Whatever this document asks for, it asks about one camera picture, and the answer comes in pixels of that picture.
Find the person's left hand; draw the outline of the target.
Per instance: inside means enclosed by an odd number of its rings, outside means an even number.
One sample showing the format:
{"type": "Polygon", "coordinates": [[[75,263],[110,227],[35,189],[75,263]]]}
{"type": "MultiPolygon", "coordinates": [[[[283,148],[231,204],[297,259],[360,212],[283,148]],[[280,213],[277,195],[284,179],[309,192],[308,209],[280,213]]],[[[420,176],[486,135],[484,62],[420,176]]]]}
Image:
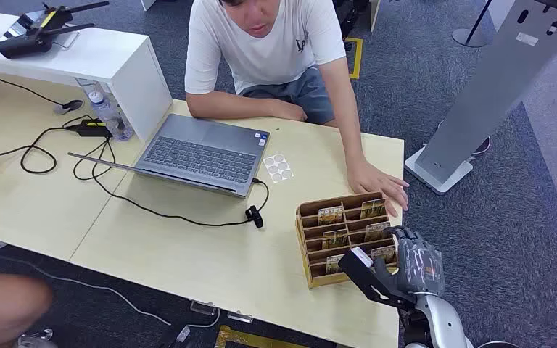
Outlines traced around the person's left hand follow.
{"type": "Polygon", "coordinates": [[[356,194],[378,192],[385,199],[391,199],[404,211],[408,209],[408,195],[405,189],[409,184],[388,175],[374,167],[365,159],[347,161],[347,179],[356,194]]]}

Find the person's right hand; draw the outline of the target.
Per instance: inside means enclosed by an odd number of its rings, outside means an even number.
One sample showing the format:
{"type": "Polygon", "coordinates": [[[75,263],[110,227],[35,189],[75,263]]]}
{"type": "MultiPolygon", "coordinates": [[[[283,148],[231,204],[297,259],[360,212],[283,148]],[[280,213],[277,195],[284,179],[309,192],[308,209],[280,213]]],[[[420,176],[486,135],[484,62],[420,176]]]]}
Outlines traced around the person's right hand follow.
{"type": "Polygon", "coordinates": [[[271,116],[273,117],[285,120],[296,120],[299,122],[304,122],[308,118],[304,110],[296,104],[279,99],[271,99],[268,105],[271,116]]]}

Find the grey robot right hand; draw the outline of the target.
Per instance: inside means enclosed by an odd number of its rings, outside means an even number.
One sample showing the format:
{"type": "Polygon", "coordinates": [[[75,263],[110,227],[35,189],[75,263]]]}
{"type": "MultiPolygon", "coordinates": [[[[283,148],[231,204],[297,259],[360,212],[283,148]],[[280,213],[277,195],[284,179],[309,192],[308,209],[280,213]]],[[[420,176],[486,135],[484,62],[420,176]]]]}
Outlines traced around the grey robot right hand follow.
{"type": "Polygon", "coordinates": [[[378,279],[389,289],[404,294],[428,293],[437,296],[445,291],[442,253],[417,231],[397,225],[383,232],[396,238],[397,272],[387,271],[383,257],[374,258],[378,279]]]}

